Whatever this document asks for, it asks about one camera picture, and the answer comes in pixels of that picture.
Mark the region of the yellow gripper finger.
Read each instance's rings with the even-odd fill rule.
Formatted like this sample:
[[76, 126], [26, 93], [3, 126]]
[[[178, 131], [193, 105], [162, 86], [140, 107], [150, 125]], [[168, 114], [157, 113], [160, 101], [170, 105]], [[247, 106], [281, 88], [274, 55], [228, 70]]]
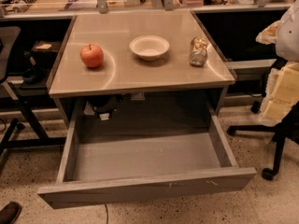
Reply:
[[263, 98], [263, 118], [282, 121], [299, 101], [299, 63], [272, 68]]
[[279, 21], [275, 21], [265, 29], [263, 29], [256, 36], [256, 41], [261, 44], [269, 45], [277, 43], [277, 29], [278, 29]]

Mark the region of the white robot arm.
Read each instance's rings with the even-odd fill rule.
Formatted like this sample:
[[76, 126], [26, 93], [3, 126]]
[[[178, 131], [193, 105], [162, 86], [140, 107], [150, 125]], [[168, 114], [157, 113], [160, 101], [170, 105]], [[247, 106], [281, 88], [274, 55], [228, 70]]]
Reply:
[[274, 44], [277, 56], [287, 61], [281, 69], [271, 69], [261, 106], [263, 119], [280, 122], [299, 102], [299, 0], [292, 3], [279, 21], [262, 30], [256, 41]]

